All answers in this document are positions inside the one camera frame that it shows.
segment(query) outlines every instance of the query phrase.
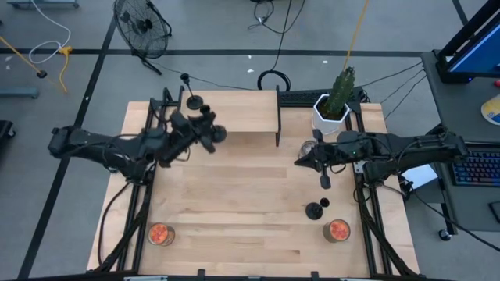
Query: white geometric planter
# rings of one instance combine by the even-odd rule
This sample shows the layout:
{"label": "white geometric planter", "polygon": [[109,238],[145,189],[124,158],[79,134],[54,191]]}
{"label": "white geometric planter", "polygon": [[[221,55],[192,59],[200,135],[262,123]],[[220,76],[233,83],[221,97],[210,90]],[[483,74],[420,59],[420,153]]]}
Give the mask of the white geometric planter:
{"label": "white geometric planter", "polygon": [[345,113],[340,120],[323,119],[316,107],[324,98],[328,98],[328,96],[329,94],[322,94],[321,97],[318,98],[316,104],[314,104],[314,106],[312,107],[312,128],[320,130],[323,135],[328,135],[337,131],[340,125],[344,122],[347,114],[349,114],[351,111],[351,109],[347,105],[344,105]]}

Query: floor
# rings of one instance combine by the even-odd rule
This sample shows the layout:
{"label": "floor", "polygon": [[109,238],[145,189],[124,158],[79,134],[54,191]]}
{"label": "floor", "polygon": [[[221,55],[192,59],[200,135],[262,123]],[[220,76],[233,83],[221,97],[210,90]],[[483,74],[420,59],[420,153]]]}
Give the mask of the floor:
{"label": "floor", "polygon": [[[484,2],[460,0],[459,3],[470,18]],[[123,55],[127,45],[117,30],[109,32],[112,3],[112,0],[80,0],[79,9],[42,7],[47,16],[72,30],[70,44],[77,54],[71,55],[64,77],[68,94],[61,93],[46,79],[38,79],[32,69],[0,46],[0,85],[36,87],[40,91],[38,99],[0,100],[0,119],[12,120],[17,128],[16,138],[0,161],[3,221],[0,279],[18,276],[54,182],[59,161],[46,149],[51,129],[72,125],[78,118],[87,130],[117,134],[128,101],[159,98],[164,87],[177,95],[181,84],[178,73],[165,70],[158,76],[137,58]],[[173,26],[168,49],[175,51],[155,62],[216,84],[248,88],[256,88],[259,74],[272,66],[280,37],[263,27],[247,30],[255,23],[254,5],[249,0],[156,0],[154,3]],[[276,12],[268,22],[270,26],[282,28],[287,3],[275,2]],[[292,16],[300,3],[294,0]],[[348,49],[363,3],[363,0],[306,1],[302,14],[284,38],[283,49],[332,52],[285,52],[277,69],[290,77],[293,90],[331,86],[344,62],[343,51]],[[357,70],[356,83],[365,84],[415,64],[420,60],[418,52],[442,48],[462,26],[453,3],[452,0],[371,2],[354,47],[359,52],[349,61]],[[0,20],[4,23],[0,36],[23,53],[42,41],[66,39],[64,30],[33,9],[15,10],[5,0],[0,0]],[[105,40],[107,34],[110,42]],[[107,55],[100,51],[103,47],[109,49]],[[57,80],[63,64],[64,58],[57,55],[40,67]],[[382,101],[418,71],[412,69],[366,90],[373,102]],[[384,103],[386,114],[401,101],[413,81]],[[276,84],[284,87],[275,77],[263,81],[267,89]],[[195,80],[191,86],[221,89]],[[424,80],[387,120],[387,127],[392,133],[408,136],[425,133],[438,122],[430,88]],[[109,174],[99,165],[79,159],[70,161],[30,277],[85,270],[108,178]],[[447,243],[441,242],[437,231],[444,226],[442,219],[418,201],[407,204],[407,215],[423,274],[460,280],[500,278],[498,253],[465,233]],[[478,235],[500,244],[498,233]]]}

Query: fan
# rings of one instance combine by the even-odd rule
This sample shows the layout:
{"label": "fan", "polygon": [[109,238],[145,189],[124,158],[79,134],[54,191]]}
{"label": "fan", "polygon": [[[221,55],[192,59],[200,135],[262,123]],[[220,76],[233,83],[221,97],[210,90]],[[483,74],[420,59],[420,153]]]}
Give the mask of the fan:
{"label": "fan", "polygon": [[132,50],[132,55],[162,75],[147,59],[163,55],[168,37],[172,36],[172,27],[150,0],[115,0],[113,12],[118,31]]}

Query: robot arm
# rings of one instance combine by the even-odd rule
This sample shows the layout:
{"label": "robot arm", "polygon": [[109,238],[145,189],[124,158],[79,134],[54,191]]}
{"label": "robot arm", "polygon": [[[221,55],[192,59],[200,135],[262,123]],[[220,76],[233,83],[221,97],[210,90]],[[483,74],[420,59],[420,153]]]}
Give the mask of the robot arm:
{"label": "robot arm", "polygon": [[313,135],[317,144],[295,164],[321,172],[321,187],[325,189],[330,188],[327,167],[333,165],[364,163],[362,173],[365,182],[371,184],[397,171],[432,162],[453,162],[469,154],[463,139],[447,130],[418,137],[345,131],[335,143],[325,143],[318,130]]}
{"label": "robot arm", "polygon": [[86,158],[120,171],[132,183],[141,183],[153,162],[170,167],[192,144],[200,142],[209,153],[215,152],[213,143],[223,141],[226,130],[213,125],[216,114],[208,105],[200,112],[201,116],[186,119],[175,111],[170,116],[170,132],[165,124],[164,128],[143,131],[131,139],[120,138],[129,135],[110,137],[71,126],[55,128],[48,149],[56,158]]}

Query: keyboard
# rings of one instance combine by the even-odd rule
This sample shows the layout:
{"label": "keyboard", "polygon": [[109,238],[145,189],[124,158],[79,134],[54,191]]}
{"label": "keyboard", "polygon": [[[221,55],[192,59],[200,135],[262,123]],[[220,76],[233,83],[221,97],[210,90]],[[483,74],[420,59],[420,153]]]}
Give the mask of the keyboard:
{"label": "keyboard", "polygon": [[[356,93],[352,95],[352,100],[358,98],[361,102],[369,102],[369,99],[361,87],[352,90]],[[305,91],[284,91],[279,93],[281,107],[313,107],[322,94],[330,94],[331,89],[305,90]]]}
{"label": "keyboard", "polygon": [[500,187],[500,148],[470,148],[466,161],[450,165],[457,186]]}

